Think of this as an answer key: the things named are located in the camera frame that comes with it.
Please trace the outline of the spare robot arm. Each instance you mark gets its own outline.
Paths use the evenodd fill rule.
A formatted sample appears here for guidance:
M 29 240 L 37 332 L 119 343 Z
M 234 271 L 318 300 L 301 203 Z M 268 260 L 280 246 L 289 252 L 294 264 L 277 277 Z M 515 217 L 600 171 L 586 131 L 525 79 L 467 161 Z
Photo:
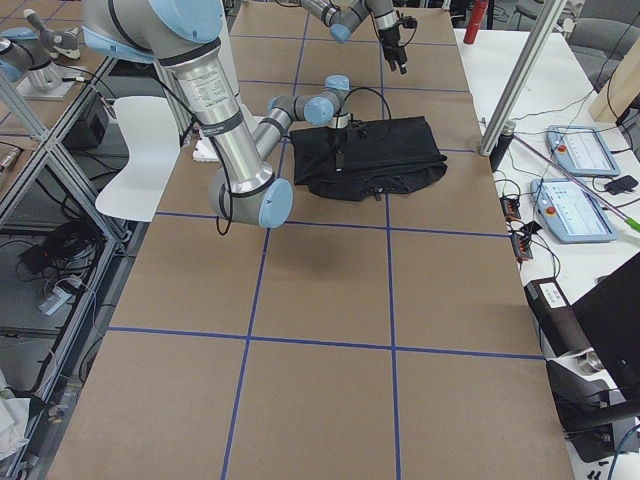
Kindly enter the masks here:
M 25 99 L 61 101 L 71 88 L 65 82 L 65 67 L 55 60 L 80 58 L 79 27 L 50 29 L 33 9 L 24 9 L 29 27 L 1 32 L 1 74 L 16 85 Z

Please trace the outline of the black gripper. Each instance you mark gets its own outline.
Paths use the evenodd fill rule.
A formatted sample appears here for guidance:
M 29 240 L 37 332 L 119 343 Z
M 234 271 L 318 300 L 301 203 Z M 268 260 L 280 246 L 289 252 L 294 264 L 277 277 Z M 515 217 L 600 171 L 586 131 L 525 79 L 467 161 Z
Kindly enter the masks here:
M 345 164 L 344 150 L 348 141 L 348 127 L 329 128 L 327 142 L 330 152 L 335 157 L 335 171 L 342 172 Z
M 378 29 L 378 37 L 383 47 L 383 55 L 392 71 L 397 70 L 397 63 L 401 74 L 407 73 L 407 55 L 405 48 L 400 45 L 399 26 Z

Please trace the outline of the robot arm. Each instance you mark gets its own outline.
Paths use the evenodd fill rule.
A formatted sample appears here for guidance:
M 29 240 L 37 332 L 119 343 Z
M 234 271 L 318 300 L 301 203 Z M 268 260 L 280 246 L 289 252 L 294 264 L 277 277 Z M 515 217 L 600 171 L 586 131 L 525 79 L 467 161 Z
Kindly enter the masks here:
M 326 78 L 315 96 L 281 96 L 249 128 L 219 58 L 224 8 L 218 1 L 86 1 L 86 44 L 104 56 L 159 63 L 178 81 L 221 168 L 210 187 L 216 214 L 229 222 L 277 228 L 292 209 L 291 184 L 267 158 L 291 124 L 320 126 L 343 111 L 350 92 L 344 75 Z
M 401 42 L 400 28 L 416 30 L 418 23 L 414 17 L 404 16 L 396 10 L 392 1 L 352 1 L 345 8 L 323 0 L 301 0 L 298 4 L 319 19 L 339 43 L 346 43 L 370 18 L 390 69 L 398 70 L 402 75 L 407 73 L 408 57 L 405 44 Z

